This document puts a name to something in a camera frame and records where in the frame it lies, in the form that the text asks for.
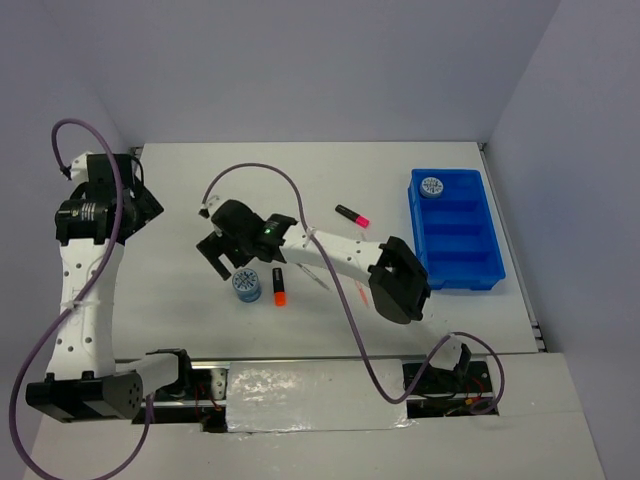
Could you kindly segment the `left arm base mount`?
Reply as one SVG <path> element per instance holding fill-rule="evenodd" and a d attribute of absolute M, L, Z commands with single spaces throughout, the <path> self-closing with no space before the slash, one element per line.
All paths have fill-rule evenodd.
<path fill-rule="evenodd" d="M 156 392 L 152 424 L 188 425 L 206 433 L 226 433 L 228 367 L 192 370 L 190 388 L 182 394 Z"/>

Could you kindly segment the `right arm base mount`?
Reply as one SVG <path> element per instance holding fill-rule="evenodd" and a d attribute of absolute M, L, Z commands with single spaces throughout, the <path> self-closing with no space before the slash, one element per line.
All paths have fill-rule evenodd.
<path fill-rule="evenodd" d="M 494 389 L 487 363 L 471 361 L 466 377 L 456 382 L 448 371 L 427 367 L 406 400 L 410 419 L 472 416 L 493 402 Z"/>

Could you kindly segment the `orange cap black highlighter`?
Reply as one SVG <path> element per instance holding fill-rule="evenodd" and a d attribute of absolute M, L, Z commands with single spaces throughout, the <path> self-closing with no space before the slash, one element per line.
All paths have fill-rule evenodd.
<path fill-rule="evenodd" d="M 272 269 L 272 286 L 274 304 L 277 307 L 284 307 L 287 304 L 287 297 L 283 273 L 280 267 L 275 267 Z"/>

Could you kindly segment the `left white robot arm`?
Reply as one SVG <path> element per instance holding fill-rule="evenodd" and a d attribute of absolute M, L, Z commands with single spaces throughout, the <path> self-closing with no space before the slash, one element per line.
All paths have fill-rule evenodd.
<path fill-rule="evenodd" d="M 74 159 L 76 188 L 55 214 L 66 318 L 55 331 L 41 382 L 26 387 L 27 404 L 62 423 L 132 419 L 158 390 L 175 399 L 196 385 L 183 349 L 158 349 L 118 365 L 112 323 L 117 273 L 126 240 L 163 208 L 144 184 L 140 161 L 86 152 Z"/>

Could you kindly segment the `pink cap black highlighter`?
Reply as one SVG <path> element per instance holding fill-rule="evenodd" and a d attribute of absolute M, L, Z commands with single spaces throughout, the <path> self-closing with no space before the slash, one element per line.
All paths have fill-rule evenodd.
<path fill-rule="evenodd" d="M 343 216 L 344 218 L 348 219 L 349 221 L 355 223 L 356 225 L 358 225 L 361 228 L 367 228 L 370 225 L 370 220 L 366 217 L 364 217 L 363 215 L 347 208 L 344 205 L 338 204 L 335 207 L 335 211 Z"/>

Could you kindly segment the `aluminium table edge rail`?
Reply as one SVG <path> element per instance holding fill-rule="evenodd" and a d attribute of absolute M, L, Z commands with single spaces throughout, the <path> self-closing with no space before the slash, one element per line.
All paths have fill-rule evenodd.
<path fill-rule="evenodd" d="M 540 322 L 536 317 L 536 314 L 534 312 L 534 308 L 533 308 L 533 304 L 531 302 L 531 298 L 526 286 L 526 282 L 524 280 L 523 277 L 523 273 L 522 270 L 520 268 L 520 264 L 519 264 L 519 260 L 518 260 L 518 256 L 517 256 L 517 252 L 516 252 L 516 248 L 514 245 L 514 242 L 511 238 L 509 229 L 508 229 L 508 224 L 507 224 L 507 220 L 506 220 L 506 216 L 505 213 L 503 211 L 502 205 L 500 203 L 500 198 L 498 195 L 498 189 L 496 186 L 495 181 L 492 178 L 492 174 L 490 171 L 490 166 L 489 166 L 489 162 L 488 162 L 488 158 L 487 158 L 487 146 L 488 144 L 486 142 L 478 142 L 477 143 L 477 147 L 479 150 L 479 154 L 482 160 L 482 164 L 483 164 L 483 168 L 487 177 L 487 181 L 489 183 L 489 186 L 491 188 L 491 192 L 492 192 L 492 197 L 494 200 L 494 203 L 496 205 L 496 210 L 497 210 L 497 214 L 498 217 L 500 219 L 500 224 L 502 227 L 502 231 L 503 231 L 503 235 L 505 237 L 505 241 L 506 241 L 506 245 L 507 245 L 507 249 L 509 251 L 509 256 L 511 258 L 511 263 L 513 265 L 514 268 L 514 273 L 516 276 L 516 279 L 518 281 L 518 285 L 521 291 L 521 296 L 523 298 L 523 302 L 527 311 L 527 315 L 529 318 L 529 322 L 531 324 L 531 328 L 534 334 L 534 338 L 536 340 L 536 345 L 538 348 L 539 352 L 544 352 L 544 353 L 548 353 L 548 347 L 547 344 L 545 342 L 544 339 L 544 334 L 542 332 L 541 326 L 540 326 Z"/>

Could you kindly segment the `blue plastic compartment tray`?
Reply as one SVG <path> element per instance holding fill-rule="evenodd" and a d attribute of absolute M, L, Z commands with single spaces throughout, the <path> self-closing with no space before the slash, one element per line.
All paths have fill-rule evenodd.
<path fill-rule="evenodd" d="M 444 193 L 424 198 L 419 185 L 437 177 Z M 433 290 L 490 291 L 506 278 L 482 176 L 472 169 L 414 169 L 408 187 L 416 257 Z"/>

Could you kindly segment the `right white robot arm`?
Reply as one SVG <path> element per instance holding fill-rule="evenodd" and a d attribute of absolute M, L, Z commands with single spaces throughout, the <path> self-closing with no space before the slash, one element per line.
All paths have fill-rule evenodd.
<path fill-rule="evenodd" d="M 425 322 L 431 297 L 428 273 L 404 240 L 350 239 L 304 227 L 283 214 L 262 219 L 244 203 L 214 199 L 199 209 L 213 232 L 196 248 L 223 278 L 231 276 L 223 258 L 236 268 L 253 260 L 324 268 L 367 286 L 376 312 L 399 324 Z"/>

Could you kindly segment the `white foil covered panel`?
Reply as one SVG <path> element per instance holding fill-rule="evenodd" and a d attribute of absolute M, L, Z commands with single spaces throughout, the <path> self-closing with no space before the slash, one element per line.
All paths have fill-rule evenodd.
<path fill-rule="evenodd" d="M 368 431 L 411 424 L 355 360 L 235 362 L 226 394 L 230 432 Z"/>

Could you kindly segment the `slim silver pen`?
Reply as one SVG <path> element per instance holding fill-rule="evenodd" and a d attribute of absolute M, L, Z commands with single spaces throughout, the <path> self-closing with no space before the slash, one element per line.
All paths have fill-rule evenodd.
<path fill-rule="evenodd" d="M 320 277 L 318 277 L 315 273 L 313 273 L 308 267 L 303 264 L 297 263 L 298 268 L 305 273 L 309 278 L 311 278 L 315 283 L 321 286 L 323 289 L 331 292 L 331 287 L 325 283 Z"/>

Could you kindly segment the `blue round tape tin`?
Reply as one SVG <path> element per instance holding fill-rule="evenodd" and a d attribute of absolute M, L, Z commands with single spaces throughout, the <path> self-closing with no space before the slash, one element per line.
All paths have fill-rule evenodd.
<path fill-rule="evenodd" d="M 238 299 L 244 303 L 257 301 L 262 293 L 258 274 L 250 268 L 243 268 L 234 273 L 231 283 Z"/>

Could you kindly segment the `red transparent pen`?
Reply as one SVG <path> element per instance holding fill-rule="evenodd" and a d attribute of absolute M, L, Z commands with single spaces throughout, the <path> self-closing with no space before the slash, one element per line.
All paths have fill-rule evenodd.
<path fill-rule="evenodd" d="M 360 295 L 360 298 L 361 298 L 363 304 L 365 305 L 365 307 L 367 309 L 369 309 L 370 308 L 370 303 L 369 303 L 369 299 L 368 299 L 368 296 L 367 296 L 367 294 L 365 292 L 363 284 L 361 282 L 359 282 L 358 280 L 354 280 L 354 284 L 355 284 L 355 286 L 356 286 L 356 288 L 357 288 L 357 290 L 359 292 L 359 295 Z"/>

